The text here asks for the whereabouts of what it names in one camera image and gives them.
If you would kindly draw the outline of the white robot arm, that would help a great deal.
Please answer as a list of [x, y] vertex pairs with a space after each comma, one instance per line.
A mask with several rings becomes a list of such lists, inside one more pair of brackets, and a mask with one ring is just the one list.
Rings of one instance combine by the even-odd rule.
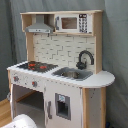
[[37, 125], [29, 116], [21, 114], [16, 116], [11, 123], [1, 128], [37, 128]]

